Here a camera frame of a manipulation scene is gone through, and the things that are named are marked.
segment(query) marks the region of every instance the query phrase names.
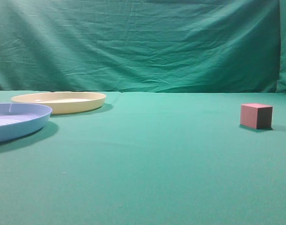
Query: green tablecloth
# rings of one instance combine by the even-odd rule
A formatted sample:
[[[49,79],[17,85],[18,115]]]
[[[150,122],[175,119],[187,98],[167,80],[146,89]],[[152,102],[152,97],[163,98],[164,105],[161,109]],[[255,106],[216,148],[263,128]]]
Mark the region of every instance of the green tablecloth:
[[[0,144],[0,225],[286,224],[286,94],[107,95]],[[251,102],[273,130],[239,126]]]

